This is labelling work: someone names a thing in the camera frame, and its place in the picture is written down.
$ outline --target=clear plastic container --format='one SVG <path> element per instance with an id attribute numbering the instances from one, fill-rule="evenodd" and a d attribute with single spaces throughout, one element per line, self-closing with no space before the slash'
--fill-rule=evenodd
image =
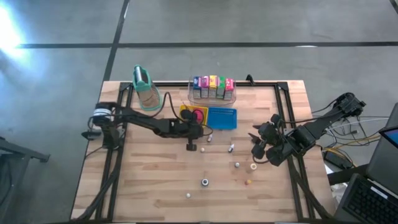
<path id="1" fill-rule="evenodd" d="M 188 100 L 193 106 L 220 106 L 232 107 L 236 101 L 236 82 L 234 82 L 234 91 L 230 100 L 219 98 L 194 98 L 193 97 L 193 77 L 190 77 L 188 82 Z"/>

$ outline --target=juice box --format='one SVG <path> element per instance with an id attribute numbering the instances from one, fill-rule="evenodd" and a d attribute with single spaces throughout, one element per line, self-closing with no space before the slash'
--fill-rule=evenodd
<path id="1" fill-rule="evenodd" d="M 234 93 L 234 80 L 232 78 L 226 78 L 224 100 L 231 100 L 233 93 Z"/>
<path id="2" fill-rule="evenodd" d="M 218 77 L 216 98 L 223 99 L 224 91 L 225 91 L 225 77 Z"/>
<path id="3" fill-rule="evenodd" d="M 216 98 L 217 93 L 217 76 L 210 75 L 209 78 L 209 98 Z"/>
<path id="4" fill-rule="evenodd" d="M 200 78 L 200 87 L 201 87 L 201 97 L 208 98 L 209 97 L 209 77 L 204 76 Z"/>
<path id="5" fill-rule="evenodd" d="M 200 83 L 201 78 L 200 77 L 193 77 L 193 98 L 194 99 L 200 99 Z"/>

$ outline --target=blue tray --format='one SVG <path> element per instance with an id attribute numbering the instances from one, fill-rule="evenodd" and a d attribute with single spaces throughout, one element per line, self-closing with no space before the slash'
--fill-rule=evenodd
<path id="1" fill-rule="evenodd" d="M 209 107 L 207 125 L 213 129 L 236 129 L 236 109 Z"/>

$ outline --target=keyboard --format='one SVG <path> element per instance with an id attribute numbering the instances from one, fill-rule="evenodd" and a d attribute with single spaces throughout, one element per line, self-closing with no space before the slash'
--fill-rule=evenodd
<path id="1" fill-rule="evenodd" d="M 357 178 L 343 209 L 362 223 L 398 224 L 398 200 L 365 178 Z"/>

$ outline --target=green bottle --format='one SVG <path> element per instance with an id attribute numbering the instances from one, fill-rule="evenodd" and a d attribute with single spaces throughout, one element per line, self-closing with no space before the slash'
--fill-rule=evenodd
<path id="1" fill-rule="evenodd" d="M 132 84 L 139 98 L 139 104 L 143 110 L 152 111 L 162 106 L 159 91 L 150 79 L 147 70 L 140 65 L 134 66 Z"/>

